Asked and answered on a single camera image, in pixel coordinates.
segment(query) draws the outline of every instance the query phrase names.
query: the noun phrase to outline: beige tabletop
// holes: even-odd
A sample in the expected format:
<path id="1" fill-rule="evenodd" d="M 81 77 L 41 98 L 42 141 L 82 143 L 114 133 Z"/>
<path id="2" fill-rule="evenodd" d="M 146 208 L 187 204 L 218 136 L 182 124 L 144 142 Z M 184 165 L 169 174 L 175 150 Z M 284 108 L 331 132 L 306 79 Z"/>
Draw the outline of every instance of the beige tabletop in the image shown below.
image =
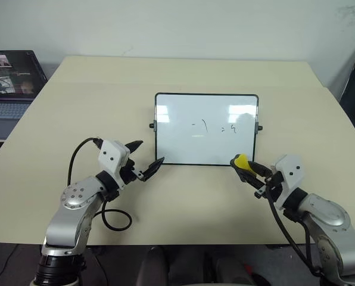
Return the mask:
<path id="1" fill-rule="evenodd" d="M 256 161 L 301 155 L 302 188 L 341 204 L 355 227 L 355 130 L 306 63 L 69 57 L 0 150 L 0 242 L 43 241 L 66 186 L 70 156 L 83 139 L 144 140 L 131 157 L 146 168 L 155 156 L 148 124 L 158 92 L 257 94 L 264 129 Z M 81 149 L 72 181 L 99 172 L 97 155 L 93 144 Z M 129 212 L 132 227 L 111 232 L 96 218 L 89 244 L 286 243 L 267 201 L 253 193 L 230 167 L 162 166 L 108 204 Z M 284 221 L 303 242 L 300 226 Z"/>

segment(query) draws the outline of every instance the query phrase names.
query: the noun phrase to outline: laptop keyboard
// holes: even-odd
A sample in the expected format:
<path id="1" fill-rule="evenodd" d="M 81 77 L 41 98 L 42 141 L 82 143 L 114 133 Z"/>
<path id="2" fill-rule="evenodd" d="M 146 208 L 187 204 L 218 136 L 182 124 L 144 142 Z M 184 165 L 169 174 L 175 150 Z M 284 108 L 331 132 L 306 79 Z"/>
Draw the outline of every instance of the laptop keyboard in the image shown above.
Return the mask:
<path id="1" fill-rule="evenodd" d="M 0 103 L 0 119 L 20 119 L 29 105 L 29 103 Z"/>

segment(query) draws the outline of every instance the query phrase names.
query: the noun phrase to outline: whiteboard frame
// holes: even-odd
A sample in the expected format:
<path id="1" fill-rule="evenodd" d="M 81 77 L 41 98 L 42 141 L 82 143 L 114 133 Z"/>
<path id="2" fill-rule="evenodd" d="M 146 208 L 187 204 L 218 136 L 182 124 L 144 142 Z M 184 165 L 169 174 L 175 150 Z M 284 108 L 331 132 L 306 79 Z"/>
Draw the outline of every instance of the whiteboard frame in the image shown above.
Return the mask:
<path id="1" fill-rule="evenodd" d="M 257 134 L 259 131 L 259 102 L 260 98 L 257 94 L 196 94 L 191 92 L 158 92 L 155 94 L 155 106 L 154 106 L 154 133 L 155 133 L 155 159 L 158 159 L 158 140 L 157 140 L 157 133 L 158 133 L 158 124 L 157 124 L 157 97 L 159 94 L 170 94 L 170 95 L 206 95 L 206 96 L 219 96 L 219 95 L 228 95 L 228 96 L 236 96 L 236 97 L 255 97 L 257 99 L 256 103 L 256 123 L 254 128 L 254 140 L 253 140 L 253 157 L 252 161 L 254 161 L 254 155 L 256 152 L 256 139 Z M 188 166 L 230 166 L 230 164 L 190 164 L 190 163 L 163 163 L 164 165 L 188 165 Z"/>

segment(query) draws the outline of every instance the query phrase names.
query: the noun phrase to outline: laptop screen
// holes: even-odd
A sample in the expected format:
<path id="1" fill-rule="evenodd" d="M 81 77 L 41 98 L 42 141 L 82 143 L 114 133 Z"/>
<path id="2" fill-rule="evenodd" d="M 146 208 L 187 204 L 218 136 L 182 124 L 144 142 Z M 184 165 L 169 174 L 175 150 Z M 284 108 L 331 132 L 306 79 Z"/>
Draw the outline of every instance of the laptop screen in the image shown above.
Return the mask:
<path id="1" fill-rule="evenodd" d="M 33 51 L 0 51 L 0 99 L 34 99 L 45 83 Z"/>

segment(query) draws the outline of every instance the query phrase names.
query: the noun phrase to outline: laptop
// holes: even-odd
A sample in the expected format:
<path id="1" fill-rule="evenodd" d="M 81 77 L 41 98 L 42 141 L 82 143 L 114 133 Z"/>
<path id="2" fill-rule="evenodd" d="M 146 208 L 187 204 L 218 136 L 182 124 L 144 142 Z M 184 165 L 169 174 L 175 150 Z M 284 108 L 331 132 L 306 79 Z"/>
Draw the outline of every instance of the laptop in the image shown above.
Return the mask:
<path id="1" fill-rule="evenodd" d="M 33 51 L 0 51 L 0 142 L 4 142 L 47 78 Z"/>

